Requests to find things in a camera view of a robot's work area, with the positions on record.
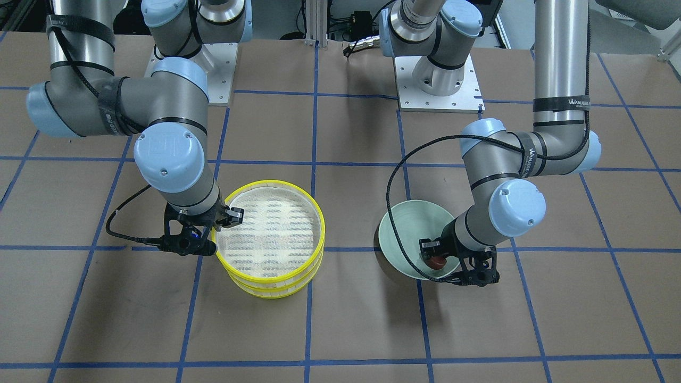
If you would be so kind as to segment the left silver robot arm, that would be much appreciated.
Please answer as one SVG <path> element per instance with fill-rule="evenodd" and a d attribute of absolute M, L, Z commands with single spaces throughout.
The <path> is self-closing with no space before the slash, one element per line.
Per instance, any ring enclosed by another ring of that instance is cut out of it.
<path fill-rule="evenodd" d="M 414 79 L 426 93 L 452 95 L 483 27 L 467 1 L 398 1 L 381 11 L 385 56 L 418 56 Z M 602 147 L 589 128 L 589 2 L 535 2 L 532 131 L 495 118 L 468 124 L 458 140 L 474 204 L 453 218 L 414 199 L 392 205 L 378 228 L 385 259 L 415 279 L 486 286 L 500 279 L 496 245 L 543 220 L 546 201 L 530 177 L 589 171 Z"/>

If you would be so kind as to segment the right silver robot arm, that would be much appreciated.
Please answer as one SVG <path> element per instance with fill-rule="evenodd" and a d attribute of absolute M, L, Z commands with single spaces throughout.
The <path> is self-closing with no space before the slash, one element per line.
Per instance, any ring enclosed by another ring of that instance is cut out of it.
<path fill-rule="evenodd" d="M 51 79 L 30 87 L 29 118 L 53 137 L 133 136 L 148 188 L 166 200 L 160 238 L 127 237 L 179 255 L 213 255 L 212 230 L 236 226 L 207 164 L 207 44 L 252 36 L 248 1 L 143 1 L 141 13 L 162 59 L 151 75 L 114 74 L 114 17 L 107 1 L 49 1 Z"/>

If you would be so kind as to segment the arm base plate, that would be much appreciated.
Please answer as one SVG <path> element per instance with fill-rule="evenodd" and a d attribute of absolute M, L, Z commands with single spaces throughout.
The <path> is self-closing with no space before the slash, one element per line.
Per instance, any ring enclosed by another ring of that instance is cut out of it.
<path fill-rule="evenodd" d="M 202 45 L 188 59 L 161 57 L 160 52 L 155 52 L 144 75 L 155 81 L 170 81 L 163 89 L 175 106 L 185 102 L 193 105 L 199 98 L 209 106 L 229 106 L 238 48 L 237 43 Z"/>
<path fill-rule="evenodd" d="M 486 107 L 471 56 L 455 70 L 436 67 L 426 56 L 394 59 L 401 111 L 483 112 Z"/>

